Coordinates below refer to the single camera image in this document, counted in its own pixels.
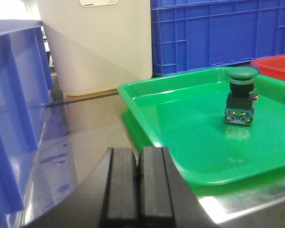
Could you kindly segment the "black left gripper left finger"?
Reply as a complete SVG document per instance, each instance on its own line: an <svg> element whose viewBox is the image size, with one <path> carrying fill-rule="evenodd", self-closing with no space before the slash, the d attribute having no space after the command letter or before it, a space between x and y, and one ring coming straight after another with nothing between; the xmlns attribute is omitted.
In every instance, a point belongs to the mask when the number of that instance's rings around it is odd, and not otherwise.
<svg viewBox="0 0 285 228"><path fill-rule="evenodd" d="M108 148L87 179L28 228L136 228L136 160L131 148Z"/></svg>

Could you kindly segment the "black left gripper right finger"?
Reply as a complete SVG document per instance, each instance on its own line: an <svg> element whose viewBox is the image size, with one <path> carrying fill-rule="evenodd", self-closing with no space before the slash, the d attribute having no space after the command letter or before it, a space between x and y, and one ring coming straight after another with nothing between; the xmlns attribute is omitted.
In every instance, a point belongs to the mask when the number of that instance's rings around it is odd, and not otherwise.
<svg viewBox="0 0 285 228"><path fill-rule="evenodd" d="M140 176L142 228L217 228L172 161L166 146L143 148Z"/></svg>

